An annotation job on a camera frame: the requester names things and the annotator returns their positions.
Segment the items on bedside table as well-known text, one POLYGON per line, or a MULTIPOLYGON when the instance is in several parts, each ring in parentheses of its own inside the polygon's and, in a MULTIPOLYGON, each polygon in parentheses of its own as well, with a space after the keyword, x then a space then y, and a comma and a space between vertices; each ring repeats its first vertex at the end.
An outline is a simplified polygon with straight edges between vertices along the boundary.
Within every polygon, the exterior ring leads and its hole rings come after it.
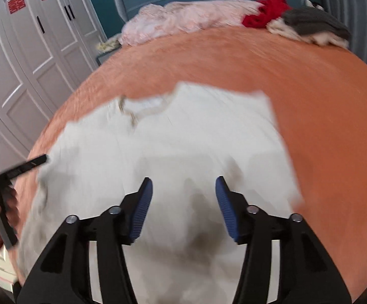
POLYGON ((105 52, 113 51, 114 49, 118 49, 121 46, 119 38, 120 38, 120 35, 117 34, 107 39, 105 42, 98 43, 96 45, 96 50, 99 53, 105 53, 105 52))

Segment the white quilted jacket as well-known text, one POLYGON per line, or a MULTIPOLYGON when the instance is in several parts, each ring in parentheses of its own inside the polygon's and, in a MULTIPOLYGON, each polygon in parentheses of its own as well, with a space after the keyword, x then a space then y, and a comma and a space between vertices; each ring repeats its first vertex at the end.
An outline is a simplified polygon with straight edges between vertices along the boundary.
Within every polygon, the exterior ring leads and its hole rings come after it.
POLYGON ((144 178, 153 198, 125 251, 140 303, 230 303, 244 248, 228 235, 215 195, 230 189, 288 217, 301 196, 269 98, 180 82, 165 96, 114 100, 70 122, 37 175, 17 265, 27 275, 64 219, 121 203, 144 178))

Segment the plush toy by headboard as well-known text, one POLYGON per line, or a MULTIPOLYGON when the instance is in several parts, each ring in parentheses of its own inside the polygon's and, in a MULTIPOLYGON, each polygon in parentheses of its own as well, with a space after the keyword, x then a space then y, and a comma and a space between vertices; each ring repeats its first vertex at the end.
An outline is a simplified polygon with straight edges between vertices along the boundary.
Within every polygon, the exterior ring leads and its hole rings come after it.
POLYGON ((316 8, 319 10, 324 10, 323 6, 321 6, 319 3, 317 2, 311 2, 311 0, 305 0, 305 5, 311 8, 316 8))

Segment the red garment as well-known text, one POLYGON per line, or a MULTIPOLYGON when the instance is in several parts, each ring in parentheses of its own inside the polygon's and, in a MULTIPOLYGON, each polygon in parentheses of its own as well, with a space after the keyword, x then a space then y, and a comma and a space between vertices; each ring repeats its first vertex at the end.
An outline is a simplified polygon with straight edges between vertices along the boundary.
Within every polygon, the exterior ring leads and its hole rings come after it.
POLYGON ((287 0, 258 0, 258 2, 261 4, 258 14, 247 14, 242 19, 242 25, 246 28, 266 28, 269 22, 292 9, 287 0))

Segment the white panelled wardrobe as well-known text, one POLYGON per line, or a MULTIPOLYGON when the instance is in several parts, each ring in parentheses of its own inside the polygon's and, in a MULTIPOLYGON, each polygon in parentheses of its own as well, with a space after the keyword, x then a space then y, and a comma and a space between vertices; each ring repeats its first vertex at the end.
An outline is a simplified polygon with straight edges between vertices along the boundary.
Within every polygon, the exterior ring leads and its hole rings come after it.
POLYGON ((1 168, 27 158, 104 39, 91 0, 0 0, 1 168))

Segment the blue bedside table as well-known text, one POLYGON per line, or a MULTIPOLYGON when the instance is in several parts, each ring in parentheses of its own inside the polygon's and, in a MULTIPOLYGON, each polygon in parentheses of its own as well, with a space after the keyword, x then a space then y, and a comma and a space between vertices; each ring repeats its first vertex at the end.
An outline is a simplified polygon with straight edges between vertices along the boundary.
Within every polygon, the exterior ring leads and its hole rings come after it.
POLYGON ((96 57, 96 62, 99 66, 101 66, 105 61, 107 61, 112 55, 114 51, 107 51, 105 53, 101 53, 96 57))

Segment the orange plush bedspread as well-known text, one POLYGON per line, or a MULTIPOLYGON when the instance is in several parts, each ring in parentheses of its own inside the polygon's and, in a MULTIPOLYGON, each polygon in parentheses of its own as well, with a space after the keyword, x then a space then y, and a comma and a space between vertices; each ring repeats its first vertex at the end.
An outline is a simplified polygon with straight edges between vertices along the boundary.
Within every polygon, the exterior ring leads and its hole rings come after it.
MULTIPOLYGON (((30 156, 49 155, 67 124, 97 108, 165 96, 180 82, 269 98, 301 196, 292 213, 306 218, 351 297, 358 298, 367 287, 367 65, 347 50, 247 28, 181 33, 124 47, 62 105, 30 156)), ((39 171, 15 185, 19 240, 39 171)))

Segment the pink floral quilt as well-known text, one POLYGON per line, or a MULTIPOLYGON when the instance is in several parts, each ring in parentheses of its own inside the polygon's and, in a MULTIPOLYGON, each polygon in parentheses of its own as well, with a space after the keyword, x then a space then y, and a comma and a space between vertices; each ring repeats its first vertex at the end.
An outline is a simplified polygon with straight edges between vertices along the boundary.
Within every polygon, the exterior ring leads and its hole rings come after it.
POLYGON ((209 0, 171 2, 165 6, 148 4, 123 27, 119 43, 136 46, 180 32, 208 28, 238 27, 246 15, 258 15, 260 2, 251 0, 209 0))

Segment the dark grey knit garment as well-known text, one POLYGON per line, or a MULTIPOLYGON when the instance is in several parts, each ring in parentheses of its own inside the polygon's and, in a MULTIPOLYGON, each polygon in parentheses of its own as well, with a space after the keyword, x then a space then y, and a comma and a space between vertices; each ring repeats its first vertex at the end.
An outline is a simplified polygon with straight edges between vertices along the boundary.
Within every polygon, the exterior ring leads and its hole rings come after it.
POLYGON ((300 36, 330 32, 341 39, 350 40, 351 33, 346 25, 326 11, 311 7, 291 9, 282 14, 284 23, 300 36))

